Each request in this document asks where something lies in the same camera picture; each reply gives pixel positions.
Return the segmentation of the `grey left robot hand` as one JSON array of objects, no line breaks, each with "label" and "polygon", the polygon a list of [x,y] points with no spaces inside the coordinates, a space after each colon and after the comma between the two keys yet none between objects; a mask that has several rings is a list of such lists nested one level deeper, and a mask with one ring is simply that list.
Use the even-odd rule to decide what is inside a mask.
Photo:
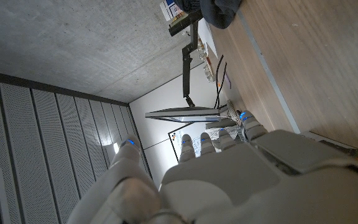
[{"label": "grey left robot hand", "polygon": [[201,135],[196,156],[182,137],[179,163],[159,186],[139,167],[130,135],[81,198],[70,223],[358,223],[358,161],[241,112],[246,142],[220,130],[221,152]]}]

